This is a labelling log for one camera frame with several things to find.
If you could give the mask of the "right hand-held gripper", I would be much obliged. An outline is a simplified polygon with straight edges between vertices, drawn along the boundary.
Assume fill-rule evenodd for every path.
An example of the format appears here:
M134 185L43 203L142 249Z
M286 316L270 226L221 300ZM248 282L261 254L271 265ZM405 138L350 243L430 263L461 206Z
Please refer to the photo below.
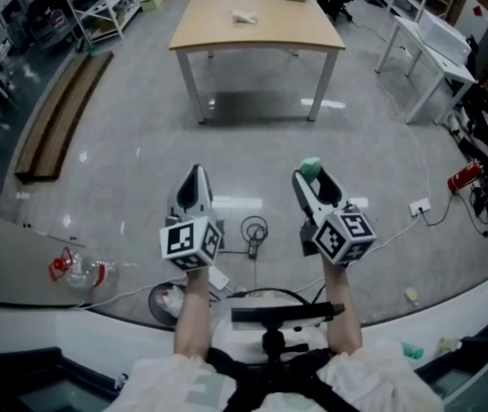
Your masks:
M299 231L304 256L322 254L333 265L358 261L375 243L377 235L359 207L348 203L346 191L323 167L316 181L318 192L300 171L292 173L298 205L307 216Z

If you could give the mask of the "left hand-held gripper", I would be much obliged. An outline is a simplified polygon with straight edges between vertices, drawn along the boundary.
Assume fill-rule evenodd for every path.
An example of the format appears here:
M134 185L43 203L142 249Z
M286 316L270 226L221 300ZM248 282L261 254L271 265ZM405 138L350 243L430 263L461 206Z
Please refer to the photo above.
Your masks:
M168 194L166 225L160 229L164 260L180 270L215 266L223 231L217 225L212 201L208 173L195 164ZM185 213L189 209L195 213Z

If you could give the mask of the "small green object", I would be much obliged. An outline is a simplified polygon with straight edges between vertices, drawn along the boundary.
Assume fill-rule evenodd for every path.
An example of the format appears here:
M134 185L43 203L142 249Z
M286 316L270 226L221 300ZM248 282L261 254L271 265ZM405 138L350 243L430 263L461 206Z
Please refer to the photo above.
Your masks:
M301 161L299 166L299 173L303 179L311 184L320 174L322 170L322 163L318 157L308 157Z

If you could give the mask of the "white soap dish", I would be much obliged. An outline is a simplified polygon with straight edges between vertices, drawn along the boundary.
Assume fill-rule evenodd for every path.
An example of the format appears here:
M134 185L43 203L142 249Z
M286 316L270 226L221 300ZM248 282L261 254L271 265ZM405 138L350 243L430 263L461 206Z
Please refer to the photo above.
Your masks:
M254 12L246 12L242 10L232 10L233 23L245 23L255 25L258 23L258 17Z

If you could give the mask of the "person's right forearm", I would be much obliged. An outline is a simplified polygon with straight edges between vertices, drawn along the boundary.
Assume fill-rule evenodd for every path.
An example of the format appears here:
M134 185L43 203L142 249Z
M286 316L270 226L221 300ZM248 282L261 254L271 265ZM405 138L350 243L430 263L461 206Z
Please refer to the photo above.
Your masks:
M363 346L363 337L346 269L325 257L322 266L327 301L344 306L344 311L327 323L328 346L336 354L353 354Z

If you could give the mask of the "person's left forearm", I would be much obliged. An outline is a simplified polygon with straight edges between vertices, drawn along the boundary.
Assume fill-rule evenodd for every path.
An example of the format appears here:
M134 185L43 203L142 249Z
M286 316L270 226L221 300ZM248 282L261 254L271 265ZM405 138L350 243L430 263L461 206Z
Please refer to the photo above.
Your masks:
M174 353L207 359L211 345L208 269L191 271L174 334Z

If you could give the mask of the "white power strip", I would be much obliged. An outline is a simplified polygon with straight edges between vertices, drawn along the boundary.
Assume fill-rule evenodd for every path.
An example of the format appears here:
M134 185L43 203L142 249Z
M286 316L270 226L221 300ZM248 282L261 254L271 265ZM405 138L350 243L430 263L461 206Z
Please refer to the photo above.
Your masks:
M431 209L431 202L429 198L422 198L410 203L408 208L411 217L415 217L429 211Z

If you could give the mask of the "red fire extinguisher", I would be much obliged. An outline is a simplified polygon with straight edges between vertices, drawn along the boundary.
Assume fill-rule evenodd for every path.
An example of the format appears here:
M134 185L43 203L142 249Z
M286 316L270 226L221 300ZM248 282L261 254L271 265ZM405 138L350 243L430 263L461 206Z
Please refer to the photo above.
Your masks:
M458 173L450 177L447 181L449 191L454 195L463 187L470 185L482 176L483 167L481 164L472 160Z

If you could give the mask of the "wooden floor planks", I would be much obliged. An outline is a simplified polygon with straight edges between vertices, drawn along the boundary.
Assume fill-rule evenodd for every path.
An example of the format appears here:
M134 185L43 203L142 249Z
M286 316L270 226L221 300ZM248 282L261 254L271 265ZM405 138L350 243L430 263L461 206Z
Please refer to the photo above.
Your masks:
M79 54L63 70L39 109L16 163L15 176L23 184L59 178L81 115L113 58L112 51Z

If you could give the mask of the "green plastic bottle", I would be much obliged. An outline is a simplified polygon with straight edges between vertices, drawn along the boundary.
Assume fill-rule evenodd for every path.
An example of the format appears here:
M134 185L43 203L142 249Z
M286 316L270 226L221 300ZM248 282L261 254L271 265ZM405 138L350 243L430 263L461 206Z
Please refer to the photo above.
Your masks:
M422 347L408 342L401 342L401 349L404 356L415 361L419 361L425 352Z

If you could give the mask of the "white side table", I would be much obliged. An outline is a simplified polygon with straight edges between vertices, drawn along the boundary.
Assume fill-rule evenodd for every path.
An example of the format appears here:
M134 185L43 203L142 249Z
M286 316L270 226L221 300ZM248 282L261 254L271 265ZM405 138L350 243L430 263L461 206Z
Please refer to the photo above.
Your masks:
M424 53L436 66L437 76L434 82L426 89L421 98L413 106L410 112L405 116L405 123L410 124L420 113L420 111L425 106L426 102L431 98L431 96L441 87L442 83L448 79L452 81L457 81L461 83L459 90L452 96L449 103L441 110L437 117L435 117L432 122L434 124L440 124L443 119L445 119L453 109L461 102L463 96L471 88L477 80L468 71L465 64L455 64L451 62L448 58L444 57L441 53L435 49L429 47L419 35L418 23L414 21L409 21L400 16L394 17L394 23L392 31L388 37L385 49L377 61L377 65L374 69L376 73L380 73L382 68L391 52L395 39L399 33L405 34L417 47L418 50L412 58L412 62L408 67L406 76L409 76L414 70L416 63L418 62L420 56Z

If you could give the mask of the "grey cabinet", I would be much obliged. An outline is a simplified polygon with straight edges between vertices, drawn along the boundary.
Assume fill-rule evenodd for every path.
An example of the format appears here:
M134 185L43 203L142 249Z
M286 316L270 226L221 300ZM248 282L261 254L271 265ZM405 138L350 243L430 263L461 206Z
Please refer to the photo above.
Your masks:
M0 218L0 305L77 306L91 300L89 289L70 286L54 270L77 245L53 239Z

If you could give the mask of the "person's white shirt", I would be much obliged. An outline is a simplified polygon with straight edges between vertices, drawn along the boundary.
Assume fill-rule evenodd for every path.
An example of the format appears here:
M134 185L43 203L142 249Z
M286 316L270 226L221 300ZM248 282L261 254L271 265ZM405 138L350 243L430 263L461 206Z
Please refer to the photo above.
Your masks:
M106 412L443 412L397 342L353 354L317 349L287 361L280 380L214 351L139 360Z

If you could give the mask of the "white board with red mark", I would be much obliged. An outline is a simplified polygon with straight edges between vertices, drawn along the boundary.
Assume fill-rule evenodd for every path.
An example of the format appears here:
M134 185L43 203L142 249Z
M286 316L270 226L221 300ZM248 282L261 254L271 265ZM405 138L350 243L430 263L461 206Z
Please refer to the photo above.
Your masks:
M466 0L455 23L466 38L473 37L478 45L488 38L488 10L477 0Z

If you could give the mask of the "black equipment cart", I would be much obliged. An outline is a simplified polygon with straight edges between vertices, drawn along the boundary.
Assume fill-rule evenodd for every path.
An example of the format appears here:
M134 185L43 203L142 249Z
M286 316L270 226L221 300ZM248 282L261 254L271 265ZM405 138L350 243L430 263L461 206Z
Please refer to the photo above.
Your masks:
M31 44L49 50L76 39L74 28L62 9L48 0L9 0L0 12L9 43L18 51Z

